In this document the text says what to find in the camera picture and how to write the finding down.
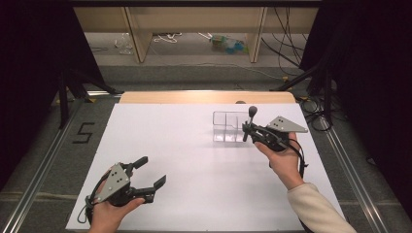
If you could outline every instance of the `black curtain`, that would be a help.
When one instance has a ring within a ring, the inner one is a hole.
[[[346,57],[331,72],[337,94],[368,153],[412,219],[412,8],[402,1],[360,1]],[[301,68],[316,64],[341,13],[322,8],[308,39]]]
[[[0,34],[1,189],[48,114],[61,73],[75,69],[104,82],[69,6],[1,1]]]

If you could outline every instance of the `floor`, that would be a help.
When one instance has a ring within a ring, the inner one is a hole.
[[[242,34],[224,36],[246,40]],[[120,90],[267,90],[302,73],[265,44],[260,46],[257,63],[251,63],[246,52],[229,54],[214,49],[200,34],[175,35],[172,38],[175,43],[161,39],[153,41],[145,62],[137,63],[133,54],[120,54],[120,48],[116,47],[122,40],[121,34],[86,33],[86,37],[105,82]],[[263,39],[272,49],[281,49],[287,59],[298,63],[291,48],[281,47],[275,37],[282,40],[283,35],[265,34]],[[305,35],[292,35],[292,41],[295,47],[304,49]],[[303,81],[289,91],[295,97],[305,97],[305,87],[309,82]],[[86,85],[86,88],[99,90],[91,85]],[[52,156],[51,164],[29,203],[30,208],[21,216],[23,221],[17,229],[19,232],[68,232],[65,230],[67,218],[78,198],[110,112],[118,102],[119,97],[107,95],[91,97],[87,102],[74,100],[70,103],[70,127],[62,134],[61,142],[56,142],[55,136],[60,134],[56,98],[32,149],[0,192],[2,229],[31,185],[38,168],[43,166],[43,159],[52,153],[51,146],[55,146],[56,154]],[[310,112],[316,103],[321,102],[322,97],[302,102],[302,110]],[[366,160],[367,151],[350,120],[345,118],[344,110],[340,110],[338,98],[333,99],[333,108],[339,111],[333,113],[331,130],[317,130],[324,127],[325,122],[321,118],[308,125],[345,217],[358,232],[412,232],[411,220],[385,179]],[[79,134],[81,128],[91,133],[88,139]]]

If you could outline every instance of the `metal rail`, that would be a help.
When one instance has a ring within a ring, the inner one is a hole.
[[[58,152],[67,136],[67,132],[70,129],[71,123],[76,116],[76,113],[79,111],[79,108],[82,106],[82,103],[82,100],[75,100],[67,123],[63,128],[59,129],[55,135],[51,146],[37,169],[36,174],[31,180],[30,185],[26,188],[16,208],[10,215],[6,227],[3,229],[3,233],[14,233],[19,231],[31,205],[33,204],[36,194],[40,190],[40,187],[42,186],[42,183],[45,180],[54,159],[58,155]]]
[[[327,122],[325,118],[321,119],[321,123],[324,127],[327,127]],[[354,190],[355,195],[358,198],[361,208],[369,221],[369,224],[376,233],[385,233],[389,232],[388,228],[379,210],[376,208],[372,198],[370,197],[369,193],[367,192],[366,188],[361,181],[360,175],[358,174],[357,170],[355,169],[348,153],[345,151],[342,143],[339,140],[339,137],[336,134],[336,131],[333,127],[331,127],[327,133],[327,138],[330,141],[330,144],[335,151],[336,157],[339,160],[339,163],[348,178],[349,184],[351,185],[352,189]]]

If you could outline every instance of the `wrist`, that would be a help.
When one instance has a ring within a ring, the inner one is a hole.
[[[279,176],[279,179],[288,190],[291,190],[305,183],[305,181],[300,177],[298,173],[292,175]]]

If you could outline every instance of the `tripod leg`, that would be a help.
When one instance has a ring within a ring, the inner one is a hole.
[[[61,72],[60,77],[58,78],[58,96],[60,99],[60,129],[63,128],[63,126],[66,124],[67,119],[69,118],[69,104],[67,101],[66,82],[64,81],[65,76],[65,72]]]
[[[70,70],[70,71],[71,71],[75,76],[77,76],[77,77],[79,77],[79,78],[81,78],[81,79],[83,79],[83,80],[85,80],[85,81],[88,81],[88,82],[92,83],[93,85],[99,87],[99,88],[102,89],[102,90],[106,90],[106,91],[109,92],[110,94],[123,94],[123,91],[115,90],[114,88],[111,88],[111,87],[109,87],[108,85],[105,85],[104,83],[98,82],[97,80],[89,77],[88,75],[86,75],[86,74],[84,74],[84,73],[82,73],[82,72],[80,72],[80,71],[77,71],[77,70]]]
[[[324,105],[324,115],[325,118],[327,120],[327,122],[329,123],[330,126],[332,126],[332,119],[331,119],[331,98],[332,98],[332,93],[331,93],[331,82],[332,82],[332,77],[330,74],[330,71],[326,70],[326,77],[325,77],[325,89],[324,89],[324,93],[325,93],[325,105]]]
[[[283,84],[282,86],[278,87],[277,91],[284,91],[289,89],[290,87],[304,81],[306,78],[313,76],[313,74],[315,74],[318,70],[318,65],[310,68],[309,70],[307,70],[305,73],[299,75],[298,77],[294,78],[292,81]]]

